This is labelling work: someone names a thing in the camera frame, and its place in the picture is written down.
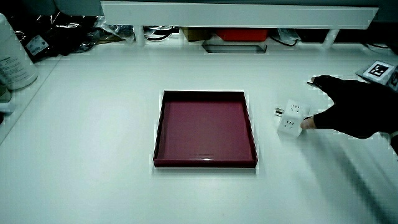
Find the tray rim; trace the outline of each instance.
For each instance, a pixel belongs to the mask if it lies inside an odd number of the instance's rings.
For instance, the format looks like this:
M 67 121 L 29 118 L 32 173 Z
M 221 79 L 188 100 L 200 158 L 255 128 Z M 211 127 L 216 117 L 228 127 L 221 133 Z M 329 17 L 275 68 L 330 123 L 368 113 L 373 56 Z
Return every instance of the tray rim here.
M 242 106 L 243 106 L 243 113 L 244 113 L 244 119 L 246 122 L 246 128 L 248 131 L 248 138 L 249 138 L 249 143 L 250 143 L 250 148 L 251 148 L 251 156 L 252 159 L 250 160 L 222 160 L 222 159 L 217 159 L 217 160 L 210 160 L 210 161 L 203 161 L 203 160 L 186 160 L 186 159 L 158 159 L 157 155 L 159 153 L 159 146 L 160 146 L 160 137 L 161 137 L 161 132 L 162 132 L 162 124 L 163 124 L 163 119 L 164 119 L 164 109 L 165 109 L 165 104 L 166 102 L 169 102 L 169 100 L 165 99 L 165 95 L 170 95 L 170 94 L 184 94 L 184 93 L 189 93 L 189 94 L 234 94 L 235 99 L 232 101 L 239 101 Z M 253 131 L 252 131 L 252 125 L 251 125 L 251 119 L 248 111 L 248 106 L 247 106 L 247 98 L 244 90 L 164 90 L 162 94 L 160 95 L 159 100 L 161 100 L 161 106 L 160 106 L 160 116 L 158 120 L 158 125 L 157 125 L 157 132 L 156 132 L 156 137 L 155 137 L 155 151 L 153 154 L 153 162 L 155 167 L 219 167 L 219 168 L 255 168 L 257 166 L 258 162 L 258 156 L 257 156 L 257 149 L 256 149 L 256 143 L 254 142 L 254 136 L 253 136 Z

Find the tabletop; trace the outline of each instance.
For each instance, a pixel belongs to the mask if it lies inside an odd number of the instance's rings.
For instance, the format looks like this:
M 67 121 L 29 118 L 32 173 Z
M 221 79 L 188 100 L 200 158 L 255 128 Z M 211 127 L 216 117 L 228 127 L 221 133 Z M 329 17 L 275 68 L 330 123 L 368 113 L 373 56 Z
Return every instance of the tabletop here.
M 358 79 L 388 50 L 267 40 L 265 54 L 123 42 L 61 57 L 0 145 L 1 223 L 396 223 L 398 158 L 376 133 L 277 132 L 289 99 L 333 104 L 306 84 Z M 255 169 L 155 168 L 164 90 L 242 90 Z

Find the white plastic container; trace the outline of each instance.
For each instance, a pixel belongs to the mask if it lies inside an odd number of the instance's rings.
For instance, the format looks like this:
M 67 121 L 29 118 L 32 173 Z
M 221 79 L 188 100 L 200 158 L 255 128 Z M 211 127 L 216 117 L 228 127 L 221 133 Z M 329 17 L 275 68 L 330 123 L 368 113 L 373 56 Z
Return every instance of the white plastic container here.
M 0 82 L 16 90 L 31 84 L 38 74 L 7 18 L 0 13 Z

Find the gloved hand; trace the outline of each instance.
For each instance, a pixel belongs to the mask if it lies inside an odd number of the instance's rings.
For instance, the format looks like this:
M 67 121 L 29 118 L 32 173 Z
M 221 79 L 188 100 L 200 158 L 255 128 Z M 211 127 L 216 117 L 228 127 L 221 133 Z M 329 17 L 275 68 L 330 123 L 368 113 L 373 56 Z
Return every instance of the gloved hand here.
M 334 105 L 305 119 L 301 128 L 334 129 L 360 139 L 378 131 L 389 134 L 398 131 L 398 93 L 389 87 L 329 75 L 312 78 L 312 82 Z

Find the red box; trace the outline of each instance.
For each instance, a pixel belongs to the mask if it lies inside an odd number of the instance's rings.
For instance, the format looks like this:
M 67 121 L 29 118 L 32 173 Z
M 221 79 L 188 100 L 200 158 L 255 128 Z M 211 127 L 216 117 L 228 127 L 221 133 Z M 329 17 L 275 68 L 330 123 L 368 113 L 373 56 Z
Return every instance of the red box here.
M 243 92 L 164 92 L 156 167 L 255 168 L 256 164 Z
M 265 41 L 268 37 L 267 29 L 257 28 L 220 28 L 216 34 L 225 41 Z

